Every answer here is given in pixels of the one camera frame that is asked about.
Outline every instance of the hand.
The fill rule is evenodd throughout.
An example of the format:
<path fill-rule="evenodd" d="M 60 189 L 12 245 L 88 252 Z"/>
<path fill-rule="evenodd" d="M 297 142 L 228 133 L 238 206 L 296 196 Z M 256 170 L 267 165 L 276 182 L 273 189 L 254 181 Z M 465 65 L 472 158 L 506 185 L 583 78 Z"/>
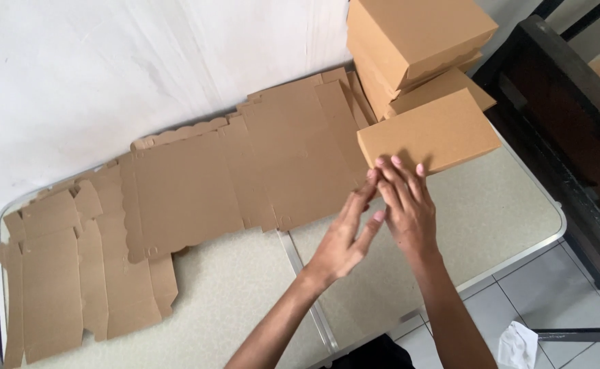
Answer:
<path fill-rule="evenodd" d="M 364 230 L 356 240 L 359 219 L 362 212 L 368 209 L 368 203 L 376 193 L 378 172 L 368 171 L 366 184 L 359 190 L 351 192 L 337 219 L 329 226 L 325 237 L 318 245 L 316 253 L 302 270 L 318 284 L 321 292 L 334 281 L 346 276 L 368 253 L 373 237 L 378 233 L 384 211 L 377 211 L 366 222 Z"/>
<path fill-rule="evenodd" d="M 409 258 L 438 255 L 436 210 L 425 183 L 425 167 L 411 172 L 396 155 L 391 162 L 376 159 L 382 173 L 378 189 L 386 202 L 386 224 L 398 247 Z"/>

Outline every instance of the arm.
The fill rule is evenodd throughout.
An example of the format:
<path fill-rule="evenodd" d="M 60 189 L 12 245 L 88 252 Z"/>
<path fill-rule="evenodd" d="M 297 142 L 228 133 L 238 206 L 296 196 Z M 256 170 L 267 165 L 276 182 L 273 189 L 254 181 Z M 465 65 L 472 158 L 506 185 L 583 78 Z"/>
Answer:
<path fill-rule="evenodd" d="M 225 368 L 274 368 L 316 299 L 366 256 L 371 240 L 382 224 L 384 212 L 376 212 L 366 222 L 359 238 L 354 238 L 361 214 L 376 192 L 376 183 L 377 172 L 371 170 L 367 183 L 350 194 L 309 263 L 257 324 Z"/>
<path fill-rule="evenodd" d="M 386 202 L 386 223 L 419 283 L 442 365 L 497 368 L 437 248 L 435 204 L 424 166 L 417 165 L 413 173 L 397 156 L 391 162 L 378 158 L 376 165 L 382 173 L 378 189 Z"/>

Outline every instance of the fingernail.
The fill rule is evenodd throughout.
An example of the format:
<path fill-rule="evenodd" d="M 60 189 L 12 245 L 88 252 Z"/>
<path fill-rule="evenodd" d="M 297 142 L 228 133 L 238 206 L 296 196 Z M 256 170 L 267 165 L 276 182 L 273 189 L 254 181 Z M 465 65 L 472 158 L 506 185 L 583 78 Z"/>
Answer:
<path fill-rule="evenodd" d="M 384 219 L 384 211 L 376 211 L 376 213 L 373 214 L 373 219 L 375 219 L 378 222 L 382 222 L 382 220 Z"/>

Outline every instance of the person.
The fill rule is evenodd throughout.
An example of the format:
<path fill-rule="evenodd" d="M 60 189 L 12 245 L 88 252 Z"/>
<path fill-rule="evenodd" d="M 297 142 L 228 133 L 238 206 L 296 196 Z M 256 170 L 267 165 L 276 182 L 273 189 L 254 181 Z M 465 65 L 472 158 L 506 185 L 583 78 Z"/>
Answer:
<path fill-rule="evenodd" d="M 436 245 L 435 204 L 422 164 L 410 171 L 398 158 L 378 158 L 366 184 L 352 192 L 309 263 L 241 344 L 225 368 L 274 368 L 304 315 L 334 281 L 350 273 L 368 253 L 382 222 L 391 231 L 416 276 L 444 369 L 497 368 L 453 285 Z M 366 222 L 360 216 L 380 192 L 385 211 Z M 413 368 L 411 357 L 387 335 L 338 358 L 332 368 Z"/>

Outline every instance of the crumpled tissue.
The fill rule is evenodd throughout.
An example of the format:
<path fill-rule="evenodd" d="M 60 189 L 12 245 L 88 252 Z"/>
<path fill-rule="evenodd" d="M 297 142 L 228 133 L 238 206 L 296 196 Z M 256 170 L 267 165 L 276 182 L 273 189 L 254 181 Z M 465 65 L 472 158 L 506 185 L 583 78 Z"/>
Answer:
<path fill-rule="evenodd" d="M 516 369 L 534 369 L 539 336 L 523 324 L 512 322 L 498 343 L 498 364 Z"/>

